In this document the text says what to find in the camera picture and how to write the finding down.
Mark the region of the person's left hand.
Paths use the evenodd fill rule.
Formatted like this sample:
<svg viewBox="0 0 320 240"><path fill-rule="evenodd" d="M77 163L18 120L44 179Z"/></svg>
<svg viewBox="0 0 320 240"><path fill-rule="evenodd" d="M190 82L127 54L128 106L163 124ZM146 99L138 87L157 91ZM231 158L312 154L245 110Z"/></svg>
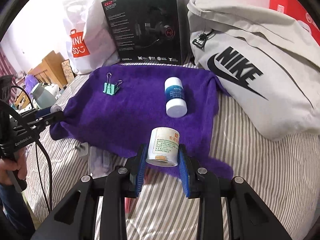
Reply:
<svg viewBox="0 0 320 240"><path fill-rule="evenodd" d="M1 159L0 162L0 183L2 185L12 185L12 181L9 178L8 171L18 171L18 178L25 180L27 176L27 161L25 156L25 148L16 152L18 154L17 161L10 159Z"/></svg>

